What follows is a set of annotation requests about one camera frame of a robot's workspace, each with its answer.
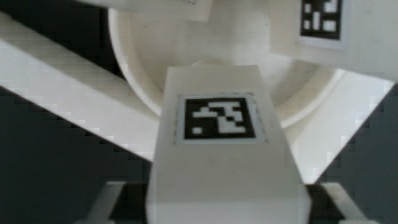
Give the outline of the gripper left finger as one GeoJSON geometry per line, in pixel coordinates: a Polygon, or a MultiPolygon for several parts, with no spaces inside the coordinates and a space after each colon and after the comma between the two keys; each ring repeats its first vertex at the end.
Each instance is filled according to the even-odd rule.
{"type": "Polygon", "coordinates": [[[113,210],[121,195],[125,182],[111,181],[105,183],[88,216],[74,224],[116,224],[111,219],[113,210]]]}

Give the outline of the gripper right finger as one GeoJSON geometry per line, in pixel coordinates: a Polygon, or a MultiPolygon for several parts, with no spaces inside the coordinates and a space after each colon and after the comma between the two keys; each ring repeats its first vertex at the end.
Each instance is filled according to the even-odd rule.
{"type": "Polygon", "coordinates": [[[324,183],[322,187],[344,214],[344,220],[338,224],[381,224],[367,217],[342,184],[324,183]]]}

